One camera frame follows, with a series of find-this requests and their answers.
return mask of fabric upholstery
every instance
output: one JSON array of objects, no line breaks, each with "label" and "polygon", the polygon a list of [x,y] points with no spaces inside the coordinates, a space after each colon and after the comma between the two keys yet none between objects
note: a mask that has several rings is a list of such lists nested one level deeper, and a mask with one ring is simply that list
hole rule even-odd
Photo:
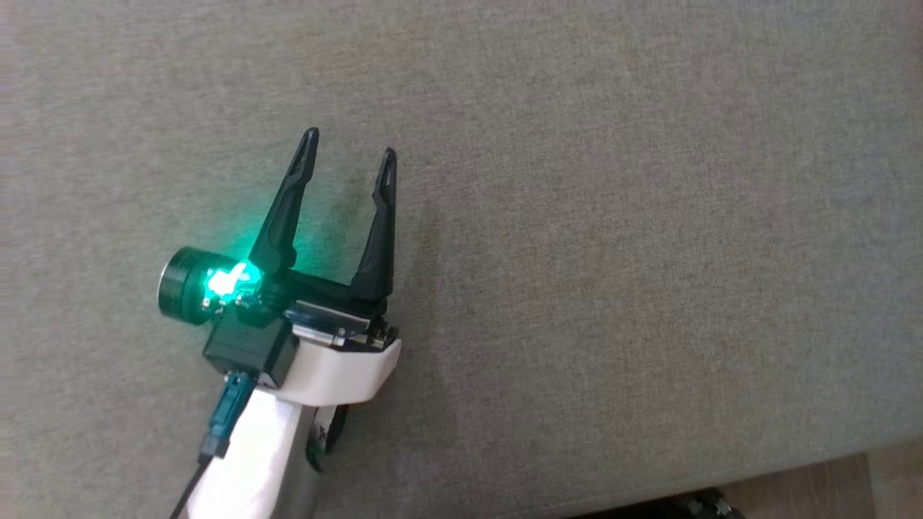
[{"label": "fabric upholstery", "polygon": [[222,384],[158,274],[244,256],[308,126],[313,273],[399,155],[402,359],[319,518],[562,517],[923,432],[919,2],[7,14],[13,514],[169,512]]}]

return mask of cable connector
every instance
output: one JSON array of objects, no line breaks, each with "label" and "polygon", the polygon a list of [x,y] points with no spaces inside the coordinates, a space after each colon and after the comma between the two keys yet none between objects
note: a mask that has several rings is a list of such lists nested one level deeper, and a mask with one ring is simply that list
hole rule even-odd
[{"label": "cable connector", "polygon": [[206,457],[223,458],[228,452],[231,433],[234,432],[237,419],[244,413],[256,385],[256,381],[244,372],[232,371],[228,374],[222,398],[209,420],[209,432],[198,448],[199,461]]}]

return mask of green led light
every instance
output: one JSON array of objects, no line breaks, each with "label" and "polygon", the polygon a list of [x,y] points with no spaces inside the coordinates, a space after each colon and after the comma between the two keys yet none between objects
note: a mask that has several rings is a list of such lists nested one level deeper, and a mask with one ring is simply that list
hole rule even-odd
[{"label": "green led light", "polygon": [[230,301],[243,294],[252,294],[259,288],[260,277],[262,273],[259,269],[246,261],[237,263],[230,271],[209,269],[209,277],[205,280],[205,297]]}]

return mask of black cable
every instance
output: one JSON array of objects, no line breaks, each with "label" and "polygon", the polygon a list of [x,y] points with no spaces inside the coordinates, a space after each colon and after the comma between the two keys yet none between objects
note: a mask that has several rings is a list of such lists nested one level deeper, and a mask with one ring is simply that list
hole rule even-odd
[{"label": "black cable", "polygon": [[196,488],[196,485],[198,485],[198,481],[202,479],[202,475],[205,474],[205,469],[209,468],[210,463],[211,456],[199,456],[196,473],[192,475],[192,479],[189,480],[186,489],[183,490],[183,495],[179,497],[179,502],[176,504],[174,512],[170,514],[170,519],[179,519],[179,514],[182,513],[183,509],[186,507],[186,501],[189,501],[189,496],[192,495],[192,491]]}]

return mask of wooden floor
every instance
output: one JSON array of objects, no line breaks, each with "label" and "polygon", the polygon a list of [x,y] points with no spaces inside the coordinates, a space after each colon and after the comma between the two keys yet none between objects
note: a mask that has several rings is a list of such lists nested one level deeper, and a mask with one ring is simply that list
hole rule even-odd
[{"label": "wooden floor", "polygon": [[748,519],[923,519],[923,439],[721,490]]}]

